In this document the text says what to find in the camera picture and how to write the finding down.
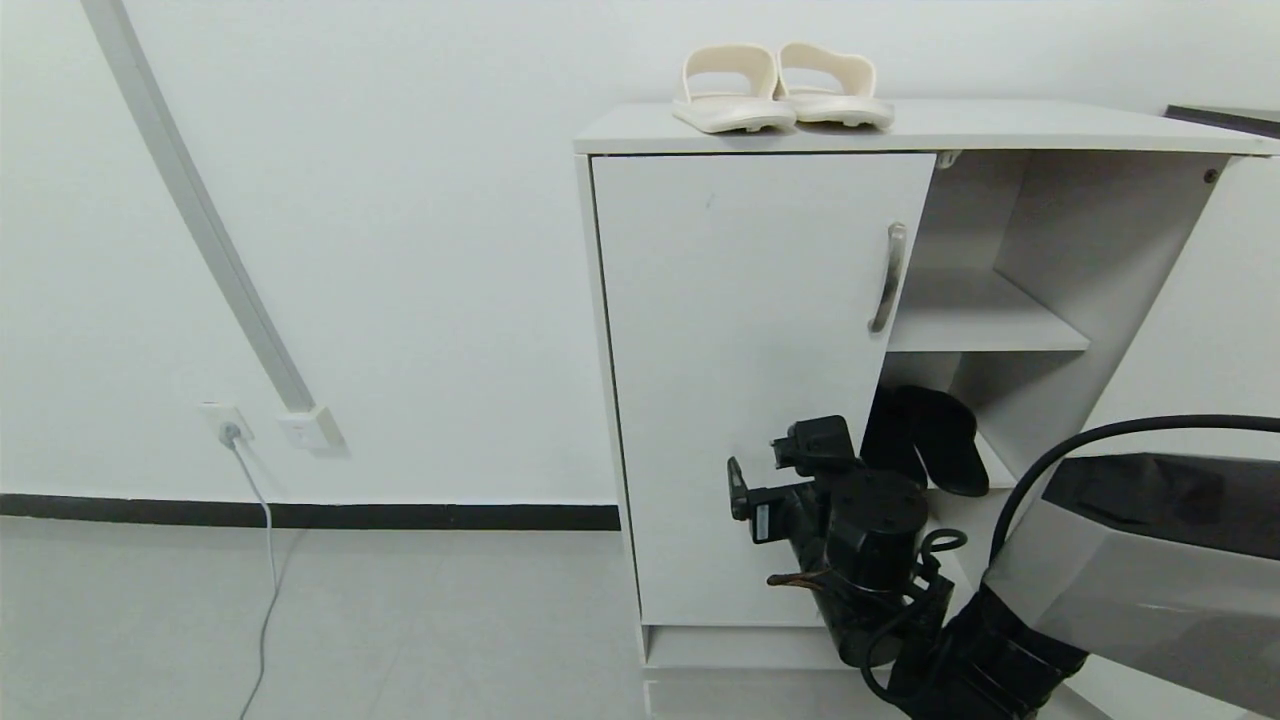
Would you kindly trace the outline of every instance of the slipper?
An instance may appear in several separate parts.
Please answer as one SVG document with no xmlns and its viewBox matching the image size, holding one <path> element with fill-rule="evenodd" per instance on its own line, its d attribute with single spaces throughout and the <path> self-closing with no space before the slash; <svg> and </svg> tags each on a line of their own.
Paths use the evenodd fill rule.
<svg viewBox="0 0 1280 720">
<path fill-rule="evenodd" d="M 690 92 L 689 78 L 700 73 L 739 73 L 750 83 L 750 92 Z M 795 110 L 773 99 L 778 85 L 778 67 L 773 55 L 759 45 L 712 45 L 694 50 L 685 60 L 685 70 L 676 88 L 672 114 L 707 132 L 763 127 L 786 127 L 796 123 Z"/>
<path fill-rule="evenodd" d="M 916 386 L 897 388 L 893 400 L 910 418 L 911 442 L 933 484 L 965 497 L 987 495 L 991 479 L 974 445 L 973 410 L 942 391 Z"/>
<path fill-rule="evenodd" d="M 788 68 L 827 73 L 840 82 L 842 92 L 787 86 L 782 73 Z M 838 55 L 806 42 L 791 42 L 778 51 L 778 86 L 773 97 L 790 104 L 801 123 L 872 124 L 884 129 L 893 124 L 893 106 L 874 95 L 876 65 L 861 55 Z"/>
<path fill-rule="evenodd" d="M 863 462 L 873 470 L 893 470 L 915 480 L 920 489 L 929 486 L 929 477 L 911 442 L 911 416 L 884 386 L 876 388 L 867 432 L 863 433 Z"/>
</svg>

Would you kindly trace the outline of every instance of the electrical socket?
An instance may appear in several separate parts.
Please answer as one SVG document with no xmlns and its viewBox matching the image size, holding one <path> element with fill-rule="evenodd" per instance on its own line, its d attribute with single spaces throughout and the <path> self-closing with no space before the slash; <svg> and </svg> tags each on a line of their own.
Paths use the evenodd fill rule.
<svg viewBox="0 0 1280 720">
<path fill-rule="evenodd" d="M 239 407 L 225 402 L 201 402 L 197 407 L 200 409 L 200 414 L 205 416 L 209 429 L 214 432 L 214 437 L 218 438 L 219 442 L 223 439 L 224 423 L 233 423 L 237 425 L 241 429 L 241 439 L 253 439 L 253 430 L 248 429 L 248 423 L 246 423 L 244 416 L 239 414 Z"/>
</svg>

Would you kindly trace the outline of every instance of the cabinet top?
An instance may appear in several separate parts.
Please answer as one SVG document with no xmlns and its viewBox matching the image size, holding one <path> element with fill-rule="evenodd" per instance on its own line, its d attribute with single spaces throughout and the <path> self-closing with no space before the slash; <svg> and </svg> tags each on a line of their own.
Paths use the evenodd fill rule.
<svg viewBox="0 0 1280 720">
<path fill-rule="evenodd" d="M 895 150 L 1144 150 L 1280 155 L 1280 140 L 1056 100 L 893 100 L 887 131 L 797 126 L 704 135 L 668 102 L 620 105 L 573 141 L 584 155 L 883 152 Z"/>
</svg>

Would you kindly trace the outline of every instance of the cabinet door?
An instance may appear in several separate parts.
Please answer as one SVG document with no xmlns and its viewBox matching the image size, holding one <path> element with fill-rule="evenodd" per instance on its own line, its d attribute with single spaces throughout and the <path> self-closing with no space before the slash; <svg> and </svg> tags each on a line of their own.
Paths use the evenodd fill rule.
<svg viewBox="0 0 1280 720">
<path fill-rule="evenodd" d="M 769 441 L 838 414 L 858 443 L 890 325 L 890 225 L 905 272 L 932 155 L 593 160 L 640 610 L 645 624 L 820 625 L 785 542 L 730 518 L 724 461 L 797 482 Z"/>
<path fill-rule="evenodd" d="M 1085 427 L 1179 413 L 1280 414 L 1280 159 L 1231 160 Z M 1280 460 L 1280 438 L 1165 430 L 1082 454 Z"/>
</svg>

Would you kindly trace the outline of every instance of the white power cord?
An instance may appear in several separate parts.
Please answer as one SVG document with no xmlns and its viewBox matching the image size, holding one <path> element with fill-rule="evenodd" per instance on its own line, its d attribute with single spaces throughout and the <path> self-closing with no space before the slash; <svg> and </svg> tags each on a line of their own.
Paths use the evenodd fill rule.
<svg viewBox="0 0 1280 720">
<path fill-rule="evenodd" d="M 253 698 L 257 697 L 257 689 L 262 687 L 262 676 L 266 674 L 266 626 L 271 621 L 275 600 L 280 597 L 280 578 L 275 571 L 275 548 L 271 547 L 271 506 L 262 500 L 262 493 L 259 492 L 257 483 L 253 482 L 253 475 L 248 471 L 248 465 L 244 464 L 244 457 L 241 456 L 239 448 L 236 447 L 236 439 L 239 437 L 241 429 L 236 423 L 223 423 L 218 433 L 219 442 L 236 455 L 241 470 L 244 471 L 244 479 L 248 480 L 248 487 L 253 491 L 253 497 L 262 506 L 262 514 L 266 516 L 266 559 L 271 564 L 271 602 L 266 606 L 266 615 L 262 616 L 262 629 L 257 634 L 257 680 L 253 682 L 253 689 L 250 691 L 248 700 L 244 701 L 244 707 L 241 708 L 239 720 L 244 720 L 250 706 L 253 705 Z"/>
</svg>

